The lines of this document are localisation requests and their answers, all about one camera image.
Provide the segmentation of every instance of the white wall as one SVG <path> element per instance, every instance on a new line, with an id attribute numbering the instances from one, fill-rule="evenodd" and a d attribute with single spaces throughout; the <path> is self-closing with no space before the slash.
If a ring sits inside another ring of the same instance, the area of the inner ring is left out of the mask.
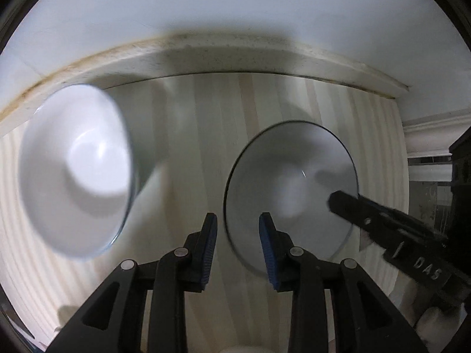
<path id="1" fill-rule="evenodd" d="M 471 53 L 433 0 L 40 0 L 0 56 L 0 108 L 88 55 L 192 30 L 281 36 L 410 86 L 403 120 L 468 107 Z"/>

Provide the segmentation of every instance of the white bowl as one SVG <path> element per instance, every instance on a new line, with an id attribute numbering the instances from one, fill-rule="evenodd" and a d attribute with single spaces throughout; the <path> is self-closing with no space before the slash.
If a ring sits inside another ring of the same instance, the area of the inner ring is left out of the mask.
<path id="1" fill-rule="evenodd" d="M 19 157 L 19 187 L 32 226 L 56 251 L 90 258 L 122 229 L 133 165 L 121 113 L 85 84 L 51 95 L 30 119 Z"/>
<path id="2" fill-rule="evenodd" d="M 352 158 L 334 134 L 305 121 L 268 128 L 242 151 L 225 189 L 225 227 L 234 252 L 266 273 L 258 217 L 270 212 L 277 230 L 296 246 L 332 258 L 352 228 L 329 211 L 327 200 L 339 189 L 358 196 Z"/>

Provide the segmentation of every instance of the wood grain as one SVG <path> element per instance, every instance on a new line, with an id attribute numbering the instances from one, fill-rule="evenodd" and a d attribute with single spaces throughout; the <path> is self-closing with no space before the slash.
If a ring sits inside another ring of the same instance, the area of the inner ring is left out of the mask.
<path id="1" fill-rule="evenodd" d="M 259 131 L 287 119 L 320 123 L 349 150 L 360 193 L 408 210 L 404 133 L 394 100 L 354 88 L 274 74 L 173 76 L 108 89 L 128 123 L 145 180 L 122 234 L 89 261 L 69 260 L 44 244 L 24 212 L 17 182 L 18 151 L 27 123 L 0 139 L 0 282 L 25 325 L 48 344 L 122 260 L 155 260 L 197 231 L 206 212 L 219 233 L 210 283 L 187 294 L 191 352 L 233 345 L 286 351 L 291 297 L 277 294 L 244 269 L 224 233 L 222 201 L 232 164 Z M 384 292 L 397 270 L 359 230 L 336 256 L 357 259 Z"/>

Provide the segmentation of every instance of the wooden table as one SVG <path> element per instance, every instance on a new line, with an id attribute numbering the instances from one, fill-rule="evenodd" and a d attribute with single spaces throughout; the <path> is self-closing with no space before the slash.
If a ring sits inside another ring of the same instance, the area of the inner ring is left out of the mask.
<path id="1" fill-rule="evenodd" d="M 31 227 L 18 193 L 18 151 L 27 123 L 0 140 L 0 283 L 25 325 L 48 344 L 122 260 L 156 260 L 199 230 L 206 212 L 219 220 L 207 290 L 187 294 L 191 352 L 237 344 L 286 351 L 291 296 L 277 294 L 238 262 L 223 228 L 222 201 L 232 164 L 264 128 L 311 120 L 336 134 L 356 165 L 360 193 L 408 210 L 407 156 L 394 100 L 300 77 L 223 73 L 172 76 L 108 89 L 123 110 L 145 181 L 122 234 L 101 256 L 69 260 Z M 354 229 L 336 257 L 355 258 L 387 294 L 397 270 Z"/>

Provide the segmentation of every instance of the white molding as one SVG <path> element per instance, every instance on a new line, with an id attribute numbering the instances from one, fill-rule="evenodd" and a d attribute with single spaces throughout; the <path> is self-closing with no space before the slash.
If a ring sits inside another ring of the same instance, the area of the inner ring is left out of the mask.
<path id="1" fill-rule="evenodd" d="M 404 126 L 408 158 L 449 155 L 448 148 L 471 126 L 471 114 Z"/>
<path id="2" fill-rule="evenodd" d="M 78 60 L 23 91 L 0 112 L 0 136 L 27 121 L 61 87 L 102 89 L 165 76 L 266 72 L 310 77 L 398 97 L 408 87 L 362 62 L 306 44 L 253 35 L 197 33 L 118 46 Z"/>

